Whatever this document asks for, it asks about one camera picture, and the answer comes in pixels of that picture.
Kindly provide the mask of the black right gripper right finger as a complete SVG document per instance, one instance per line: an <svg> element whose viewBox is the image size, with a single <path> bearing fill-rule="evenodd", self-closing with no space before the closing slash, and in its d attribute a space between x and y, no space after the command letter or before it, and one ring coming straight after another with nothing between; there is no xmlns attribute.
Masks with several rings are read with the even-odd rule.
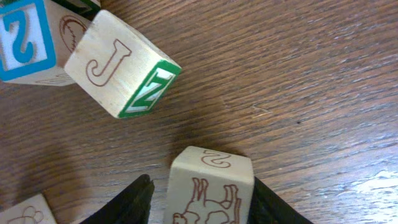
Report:
<svg viewBox="0 0 398 224"><path fill-rule="evenodd" d="M313 222L299 214L255 177L248 224L313 224Z"/></svg>

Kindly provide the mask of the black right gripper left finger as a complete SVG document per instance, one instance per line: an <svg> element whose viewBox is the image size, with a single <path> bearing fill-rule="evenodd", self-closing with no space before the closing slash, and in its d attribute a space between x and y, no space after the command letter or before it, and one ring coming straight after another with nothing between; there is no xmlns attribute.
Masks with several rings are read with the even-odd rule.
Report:
<svg viewBox="0 0 398 224"><path fill-rule="evenodd" d="M147 224L154 189L150 176L142 174L81 224Z"/></svg>

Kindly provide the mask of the wooden block number 8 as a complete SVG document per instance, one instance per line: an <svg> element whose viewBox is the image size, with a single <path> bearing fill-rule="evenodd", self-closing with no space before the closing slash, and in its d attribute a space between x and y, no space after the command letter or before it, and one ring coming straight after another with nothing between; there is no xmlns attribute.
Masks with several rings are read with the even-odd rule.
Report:
<svg viewBox="0 0 398 224"><path fill-rule="evenodd" d="M42 194L1 212L1 224L57 224Z"/></svg>

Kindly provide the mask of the wooden block with animal drawing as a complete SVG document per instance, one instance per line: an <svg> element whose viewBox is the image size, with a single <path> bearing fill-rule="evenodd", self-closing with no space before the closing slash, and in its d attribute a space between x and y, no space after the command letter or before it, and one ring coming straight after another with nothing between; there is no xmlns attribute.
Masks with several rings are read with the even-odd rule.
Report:
<svg viewBox="0 0 398 224"><path fill-rule="evenodd" d="M254 190L248 157L188 146L170 168L164 223L247 223Z"/></svg>

